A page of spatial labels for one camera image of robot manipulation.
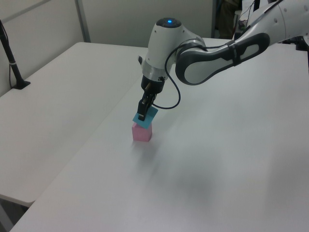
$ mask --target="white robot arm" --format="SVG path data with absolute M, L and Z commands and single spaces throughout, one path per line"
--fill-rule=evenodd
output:
M 145 93 L 139 102 L 139 120 L 163 89 L 173 63 L 176 75 L 187 85 L 199 85 L 230 67 L 241 64 L 270 45 L 309 33 L 309 0 L 279 0 L 256 10 L 236 41 L 208 51 L 203 39 L 173 18 L 154 26 L 145 60 L 139 57 Z

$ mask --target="block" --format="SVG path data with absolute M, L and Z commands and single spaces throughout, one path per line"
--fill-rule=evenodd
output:
M 145 129 L 134 122 L 132 126 L 132 134 L 134 141 L 149 142 L 153 134 L 152 124 L 150 124 L 150 126 Z
M 135 116 L 133 118 L 133 122 L 136 122 L 141 127 L 144 127 L 145 129 L 147 129 L 149 127 L 149 125 L 151 124 L 151 122 L 153 121 L 157 112 L 158 112 L 158 109 L 150 106 L 148 111 L 147 111 L 146 118 L 145 118 L 144 121 L 139 120 L 139 114 L 135 114 Z

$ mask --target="white table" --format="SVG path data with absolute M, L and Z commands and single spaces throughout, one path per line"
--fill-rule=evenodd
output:
M 77 43 L 3 95 L 0 198 L 30 206 L 140 77 L 146 52 Z
M 139 79 L 12 232 L 307 231 L 307 53 L 275 44 L 203 85 L 177 83 L 181 104 L 142 143 Z M 176 100 L 167 81 L 156 103 Z

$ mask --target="microphone stand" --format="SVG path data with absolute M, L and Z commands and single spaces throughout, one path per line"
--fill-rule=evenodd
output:
M 14 72 L 15 78 L 16 78 L 16 85 L 13 86 L 12 88 L 16 89 L 23 89 L 24 87 L 28 86 L 30 84 L 29 81 L 24 81 L 23 78 L 20 75 L 19 69 L 17 67 L 15 58 L 13 56 L 13 53 L 11 51 L 10 45 L 9 45 L 9 40 L 7 38 L 4 26 L 0 20 L 0 40 L 3 45 L 4 51 L 6 53 L 6 56 L 8 57 L 10 66 Z

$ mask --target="pink cube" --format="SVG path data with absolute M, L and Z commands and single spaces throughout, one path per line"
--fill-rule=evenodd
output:
M 149 142 L 153 134 L 152 124 L 150 124 L 148 129 L 145 129 L 135 122 L 132 126 L 132 134 L 134 141 Z

